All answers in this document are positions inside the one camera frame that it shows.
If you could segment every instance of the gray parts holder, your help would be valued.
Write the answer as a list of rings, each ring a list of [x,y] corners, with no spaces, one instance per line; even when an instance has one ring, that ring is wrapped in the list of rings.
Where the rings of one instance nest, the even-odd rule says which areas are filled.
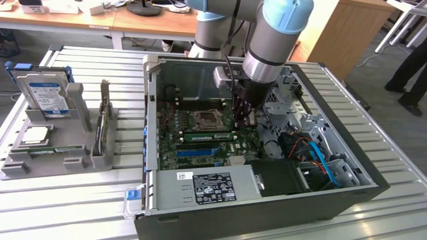
[[[80,174],[112,169],[118,110],[112,108],[108,117],[102,155],[93,156],[100,110],[86,108],[81,93],[81,83],[69,83],[66,95],[76,108],[69,109],[70,117],[68,118],[45,118],[38,109],[25,110],[28,118],[1,167],[1,180]],[[34,127],[46,128],[45,137],[42,140],[28,141],[24,138],[25,133]]]

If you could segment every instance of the floor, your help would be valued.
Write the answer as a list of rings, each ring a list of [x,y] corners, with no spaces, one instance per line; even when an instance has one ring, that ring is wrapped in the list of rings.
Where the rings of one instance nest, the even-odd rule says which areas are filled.
[[[373,49],[380,43],[384,35],[383,32],[377,34],[357,64],[361,64],[365,58],[373,55]],[[88,48],[112,48],[110,40],[102,36],[85,35],[82,38],[68,33],[22,30],[16,30],[14,36],[21,53],[9,59],[0,58],[1,66],[5,61],[12,61],[14,63],[25,62],[37,65],[50,44]],[[146,39],[140,43],[140,46],[130,46],[130,41],[125,39],[122,41],[122,46],[125,50],[160,52],[160,42],[160,40],[154,42],[152,39]],[[189,44],[186,42],[177,42],[173,45],[172,51],[182,52],[182,50],[188,49]],[[395,70],[408,55],[404,50],[396,46],[388,46],[381,55],[372,58],[364,66],[353,68],[347,76],[345,82],[369,103],[372,107],[368,111],[371,116],[419,169],[427,174],[427,161],[424,161],[424,156],[427,155],[427,115],[423,117],[412,116],[396,103],[400,95],[397,93],[387,92],[383,89],[385,82],[392,77]],[[409,82],[408,87],[413,84],[416,76]],[[10,97],[2,96],[10,94],[10,92],[5,92],[4,90],[12,91],[17,90],[17,88],[5,71],[0,70],[0,123],[2,123],[13,106]],[[420,108],[427,114],[427,98],[421,100]]]
[[[377,34],[357,61],[357,65],[375,54],[373,49],[384,36],[383,32]],[[404,50],[396,46],[388,46],[381,55],[372,58],[364,66],[353,68],[344,81],[369,103],[372,108],[368,113],[420,171],[427,175],[427,97],[419,103],[424,116],[415,117],[396,102],[400,94],[384,90],[384,84],[407,58],[407,52],[411,52],[404,46],[400,47]],[[409,80],[407,89],[411,89],[417,76],[419,73]]]

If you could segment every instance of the green circuit board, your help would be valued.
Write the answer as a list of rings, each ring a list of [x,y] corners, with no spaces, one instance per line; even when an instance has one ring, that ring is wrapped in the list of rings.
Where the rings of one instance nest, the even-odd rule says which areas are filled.
[[[196,113],[220,114],[218,132],[197,130]],[[170,103],[157,107],[160,170],[229,166],[261,159],[264,150],[253,128],[229,131],[232,112],[226,103],[221,110],[178,110]]]

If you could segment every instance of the black shoe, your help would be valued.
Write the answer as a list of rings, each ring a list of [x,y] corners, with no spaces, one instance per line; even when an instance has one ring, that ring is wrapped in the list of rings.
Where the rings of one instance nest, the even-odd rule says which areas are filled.
[[[404,87],[401,88],[389,88],[387,87],[387,85],[384,86],[384,89],[388,91],[388,92],[396,92],[399,94],[404,94],[407,92],[407,89]]]
[[[397,100],[397,103],[404,107],[404,109],[416,117],[420,117],[423,116],[423,112],[420,110],[420,107],[419,107],[419,104],[413,104],[413,105],[408,105],[408,104],[404,104],[401,102],[401,100],[399,99]]]

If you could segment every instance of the slotted aluminum table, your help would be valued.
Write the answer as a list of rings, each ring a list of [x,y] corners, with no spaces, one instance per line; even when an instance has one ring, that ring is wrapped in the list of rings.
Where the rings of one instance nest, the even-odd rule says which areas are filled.
[[[65,46],[48,51],[41,66],[72,67],[89,108],[100,103],[100,82],[110,82],[118,108],[113,169],[105,172],[0,181],[0,239],[137,239],[133,220],[122,218],[124,191],[141,183],[144,81],[146,52]],[[300,63],[339,119],[376,165],[391,188],[331,221],[250,233],[228,239],[425,239],[427,181],[401,150],[356,104],[329,71]],[[314,104],[304,96],[313,113]],[[0,158],[21,128],[21,96],[0,128]]]

